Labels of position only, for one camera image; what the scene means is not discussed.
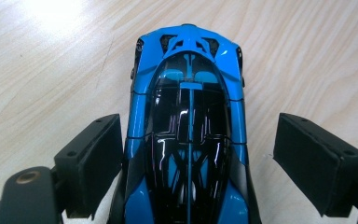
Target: blue toy car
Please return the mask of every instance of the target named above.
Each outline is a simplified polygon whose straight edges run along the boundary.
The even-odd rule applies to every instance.
[[[192,24],[143,35],[110,223],[261,223],[241,48]]]

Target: wooden table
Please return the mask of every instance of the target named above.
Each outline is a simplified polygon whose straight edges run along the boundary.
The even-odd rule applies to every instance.
[[[52,167],[94,119],[119,113],[125,135],[138,36],[182,23],[242,47],[263,223],[356,223],[356,209],[348,219],[321,218],[272,150],[280,112],[358,147],[358,1],[0,0],[0,195],[14,173]],[[96,223],[104,223],[111,194]]]

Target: toy car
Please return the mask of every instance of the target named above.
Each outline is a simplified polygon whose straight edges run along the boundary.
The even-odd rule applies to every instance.
[[[192,24],[141,36],[111,223],[261,223],[241,48]]]

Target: wood grain surface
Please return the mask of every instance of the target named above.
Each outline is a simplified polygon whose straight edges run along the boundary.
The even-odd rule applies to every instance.
[[[138,36],[182,23],[242,48],[250,164],[263,223],[356,223],[356,209],[347,219],[320,217],[272,159],[280,112],[310,119],[358,147],[354,0],[0,0],[0,195],[18,171],[52,167],[54,155],[99,117],[119,113],[125,136]],[[95,223],[104,223],[111,194]]]

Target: table surface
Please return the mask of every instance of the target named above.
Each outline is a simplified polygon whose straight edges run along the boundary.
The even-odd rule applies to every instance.
[[[358,148],[358,1],[0,0],[0,195],[18,171],[52,167],[99,117],[119,113],[125,135],[137,38],[182,23],[242,48],[263,223],[356,223],[356,209],[348,219],[320,217],[272,150],[280,112]],[[104,223],[111,197],[112,190],[95,223]]]

